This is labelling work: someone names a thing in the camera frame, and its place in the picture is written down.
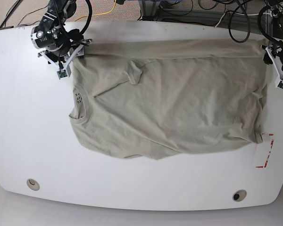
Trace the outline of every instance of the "floor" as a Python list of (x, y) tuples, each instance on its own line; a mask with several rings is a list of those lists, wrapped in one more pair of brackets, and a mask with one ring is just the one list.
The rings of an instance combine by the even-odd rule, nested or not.
[[(6, 13), (10, 7), (16, 2), (16, 0), (0, 0), (0, 24), (5, 18)], [(12, 14), (7, 22), (7, 26), (16, 26), (24, 15), (45, 7), (49, 0), (23, 0), (15, 12)], [(74, 21), (81, 16), (88, 14), (88, 8), (85, 0), (77, 0), (77, 11), (73, 17), (67, 21)], [(198, 4), (198, 0), (183, 0), (180, 4), (173, 6), (173, 8), (190, 10), (192, 7), (194, 10), (201, 10)], [(258, 13), (262, 8), (262, 0), (254, 0), (248, 3), (248, 13)], [(93, 14), (110, 11), (114, 5), (113, 0), (91, 0)], [(210, 8), (214, 5), (212, 0), (201, 0), (201, 5), (204, 8)], [(235, 9), (236, 4), (227, 5), (226, 8), (222, 4), (218, 4), (212, 11), (224, 12), (226, 9)], [(28, 15), (21, 24), (32, 24), (40, 20), (46, 9), (42, 9), (35, 13)], [(93, 20), (137, 20), (140, 16), (140, 7), (136, 0), (126, 0), (124, 5), (117, 5), (115, 10), (107, 15), (94, 16)]]

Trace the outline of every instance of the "metal bracket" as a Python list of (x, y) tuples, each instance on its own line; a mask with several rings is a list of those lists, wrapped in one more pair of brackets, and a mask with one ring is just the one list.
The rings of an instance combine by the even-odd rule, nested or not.
[(74, 51), (72, 54), (70, 53), (67, 53), (65, 56), (64, 56), (64, 59), (66, 60), (65, 63), (63, 63), (63, 67), (64, 69), (60, 69), (59, 65), (56, 64), (55, 62), (53, 62), (46, 54), (47, 54), (47, 51), (42, 51), (40, 54), (45, 57), (45, 59), (50, 62), (57, 70), (57, 74), (58, 74), (58, 78), (61, 79), (61, 78), (64, 78), (64, 77), (70, 77), (71, 75), (71, 70), (70, 70), (70, 63), (71, 61), (73, 60), (74, 57), (78, 57), (78, 56), (82, 56), (82, 53), (79, 53), (82, 49), (84, 49), (84, 46), (83, 45), (79, 45)]
[(273, 65), (274, 65), (275, 70), (276, 70), (277, 75), (278, 75), (276, 80), (275, 80), (275, 86), (283, 89), (283, 72), (280, 69), (279, 64), (276, 62), (276, 59), (275, 59), (275, 57), (272, 54), (272, 48), (271, 47), (266, 47), (265, 51), (267, 52), (268, 56), (272, 60)]

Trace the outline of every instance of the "gray t-shirt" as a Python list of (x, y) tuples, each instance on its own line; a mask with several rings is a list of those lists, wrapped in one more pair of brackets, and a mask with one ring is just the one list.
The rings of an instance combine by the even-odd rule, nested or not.
[(75, 59), (71, 124), (86, 148), (161, 159), (261, 143), (262, 41), (92, 44)]

